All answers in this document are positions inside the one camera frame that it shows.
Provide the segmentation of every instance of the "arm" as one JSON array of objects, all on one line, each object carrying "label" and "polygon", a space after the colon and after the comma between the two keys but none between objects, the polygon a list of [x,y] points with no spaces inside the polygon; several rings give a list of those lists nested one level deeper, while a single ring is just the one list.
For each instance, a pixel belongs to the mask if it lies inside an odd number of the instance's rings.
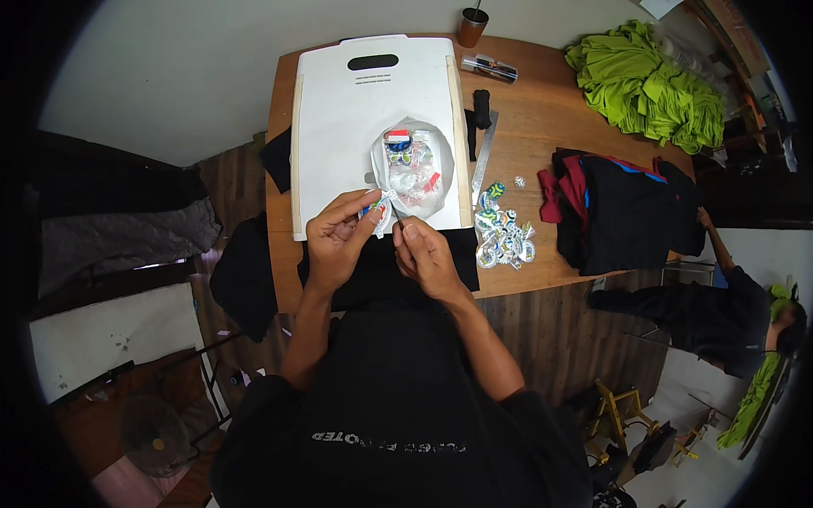
[{"label": "arm", "polygon": [[725,244],[723,244],[723,240],[720,238],[717,228],[711,223],[711,218],[706,212],[706,209],[702,206],[698,208],[698,221],[709,232],[711,247],[714,248],[714,256],[717,258],[717,264],[720,265],[720,270],[722,270],[724,274],[729,273],[736,265],[731,259],[731,254],[729,254],[725,248]]},{"label": "arm", "polygon": [[398,268],[449,310],[477,381],[498,402],[522,391],[525,381],[520,367],[460,281],[446,239],[415,217],[403,222],[403,232],[397,224],[393,226]]},{"label": "arm", "polygon": [[307,390],[316,373],[316,365],[328,351],[330,302],[333,292],[326,292],[305,283],[296,321],[282,358],[280,376],[298,390]]},{"label": "arm", "polygon": [[500,402],[524,391],[525,379],[520,366],[491,328],[472,294],[466,289],[459,297],[444,303],[463,339],[474,376],[485,392]]},{"label": "arm", "polygon": [[381,197],[380,190],[343,193],[306,227],[311,274],[302,291],[280,376],[297,390],[308,390],[320,359],[328,351],[330,302],[333,293],[353,274],[364,243],[381,218],[373,208],[361,220],[356,214]]}]

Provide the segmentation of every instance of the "white paper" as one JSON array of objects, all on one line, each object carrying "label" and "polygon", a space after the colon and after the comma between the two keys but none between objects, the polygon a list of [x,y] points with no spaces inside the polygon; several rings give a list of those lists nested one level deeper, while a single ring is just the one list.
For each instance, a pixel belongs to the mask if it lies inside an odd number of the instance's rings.
[{"label": "white paper", "polygon": [[641,0],[640,5],[652,14],[655,19],[660,20],[681,2],[683,0]]}]

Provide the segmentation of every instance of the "cup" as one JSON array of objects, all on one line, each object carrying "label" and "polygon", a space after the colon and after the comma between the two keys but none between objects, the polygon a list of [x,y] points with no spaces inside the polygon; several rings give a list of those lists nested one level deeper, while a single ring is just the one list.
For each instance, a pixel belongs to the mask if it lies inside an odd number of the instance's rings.
[{"label": "cup", "polygon": [[458,30],[458,44],[464,48],[473,48],[480,40],[485,25],[489,22],[489,15],[474,7],[463,9]]}]

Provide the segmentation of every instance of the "yellow metal frame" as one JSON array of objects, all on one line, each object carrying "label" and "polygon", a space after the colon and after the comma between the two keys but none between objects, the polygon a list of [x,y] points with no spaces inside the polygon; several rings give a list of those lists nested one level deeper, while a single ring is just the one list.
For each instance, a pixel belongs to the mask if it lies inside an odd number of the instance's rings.
[{"label": "yellow metal frame", "polygon": [[[602,452],[593,441],[596,435],[598,435],[602,419],[609,420],[612,426],[612,436],[607,437],[613,440],[627,455],[629,455],[629,449],[627,448],[627,441],[624,439],[624,429],[629,427],[629,424],[626,423],[627,419],[636,417],[642,419],[646,424],[647,436],[651,436],[653,432],[658,430],[659,424],[657,420],[652,420],[647,415],[644,415],[641,410],[641,396],[638,394],[637,389],[629,390],[620,395],[614,395],[600,380],[596,380],[596,389],[602,396],[602,402],[598,406],[595,420],[589,425],[585,433],[584,441],[591,450],[597,450],[596,457],[598,457],[598,462],[603,464],[607,461],[609,456]],[[622,415],[619,410],[619,402],[626,399],[631,399],[631,404],[625,409]]]}]

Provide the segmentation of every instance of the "white board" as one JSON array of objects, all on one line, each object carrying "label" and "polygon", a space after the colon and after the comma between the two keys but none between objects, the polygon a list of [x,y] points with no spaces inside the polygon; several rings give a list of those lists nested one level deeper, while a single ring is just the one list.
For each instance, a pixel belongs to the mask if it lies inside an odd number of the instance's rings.
[{"label": "white board", "polygon": [[[189,283],[48,316],[29,327],[46,404],[130,360],[147,363],[203,347]],[[204,362],[211,374],[205,356]],[[228,413],[217,385],[215,396]]]}]

